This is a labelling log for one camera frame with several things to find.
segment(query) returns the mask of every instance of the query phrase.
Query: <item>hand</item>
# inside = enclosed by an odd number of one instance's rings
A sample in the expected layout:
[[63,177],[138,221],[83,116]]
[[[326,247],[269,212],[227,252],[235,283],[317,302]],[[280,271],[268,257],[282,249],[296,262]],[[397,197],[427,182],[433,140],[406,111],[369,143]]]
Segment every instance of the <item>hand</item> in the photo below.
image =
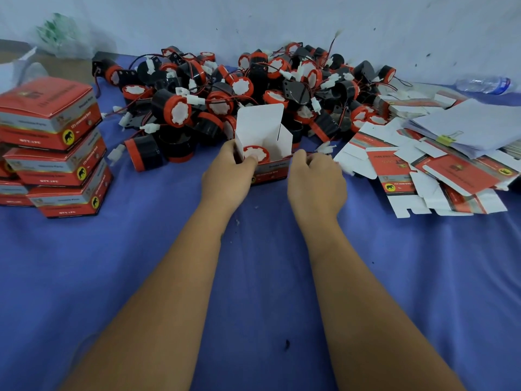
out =
[[329,155],[306,151],[293,155],[288,178],[288,197],[300,228],[312,224],[336,222],[336,216],[348,198],[340,165]]
[[249,156],[241,164],[235,163],[235,140],[223,144],[219,154],[203,174],[201,205],[222,209],[228,221],[250,190],[257,158]]

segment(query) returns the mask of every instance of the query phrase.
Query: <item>white wall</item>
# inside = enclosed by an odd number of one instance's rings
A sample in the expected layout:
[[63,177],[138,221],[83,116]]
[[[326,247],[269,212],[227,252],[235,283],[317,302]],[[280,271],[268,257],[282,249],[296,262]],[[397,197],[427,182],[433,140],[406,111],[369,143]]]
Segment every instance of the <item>white wall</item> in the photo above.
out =
[[521,81],[521,0],[0,0],[0,39],[26,39],[52,12],[88,20],[101,51],[131,55],[176,45],[236,65],[241,52],[290,40],[452,83],[466,72]]

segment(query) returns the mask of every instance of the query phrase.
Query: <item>plastic water bottle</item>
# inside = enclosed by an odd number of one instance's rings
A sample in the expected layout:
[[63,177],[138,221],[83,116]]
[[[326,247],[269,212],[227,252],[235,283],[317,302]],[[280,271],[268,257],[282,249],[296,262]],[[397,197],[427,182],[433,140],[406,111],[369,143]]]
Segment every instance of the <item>plastic water bottle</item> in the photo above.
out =
[[500,95],[514,92],[517,85],[510,78],[480,77],[471,75],[456,81],[456,88],[462,92],[478,92]]

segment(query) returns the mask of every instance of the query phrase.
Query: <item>cardboard box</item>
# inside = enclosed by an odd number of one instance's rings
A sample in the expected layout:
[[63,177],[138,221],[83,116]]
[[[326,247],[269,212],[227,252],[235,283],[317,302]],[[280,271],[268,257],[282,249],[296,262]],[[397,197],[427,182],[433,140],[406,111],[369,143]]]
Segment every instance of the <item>cardboard box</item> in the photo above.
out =
[[283,104],[243,107],[237,113],[235,139],[237,153],[244,160],[244,147],[258,145],[269,151],[270,162],[255,169],[252,185],[288,176],[293,135],[281,124]]
[[112,174],[105,159],[80,188],[37,187],[27,195],[47,218],[95,215],[100,210]]
[[25,184],[73,187],[87,180],[106,151],[96,127],[66,153],[12,148],[4,157]]
[[0,142],[0,178],[15,177],[15,170],[13,170],[4,159],[4,155],[11,149],[7,144]]
[[0,140],[68,150],[101,121],[91,86],[45,77],[0,94]]
[[0,180],[0,205],[34,206],[26,196],[29,191],[21,180]]

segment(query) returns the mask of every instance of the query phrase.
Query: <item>plastic bag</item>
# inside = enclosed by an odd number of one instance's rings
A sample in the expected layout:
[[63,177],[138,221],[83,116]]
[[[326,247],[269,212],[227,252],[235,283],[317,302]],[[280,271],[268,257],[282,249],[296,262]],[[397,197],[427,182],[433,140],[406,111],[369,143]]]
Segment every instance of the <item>plastic bag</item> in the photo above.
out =
[[88,25],[60,13],[53,13],[51,19],[35,27],[29,43],[67,59],[92,59],[97,51]]

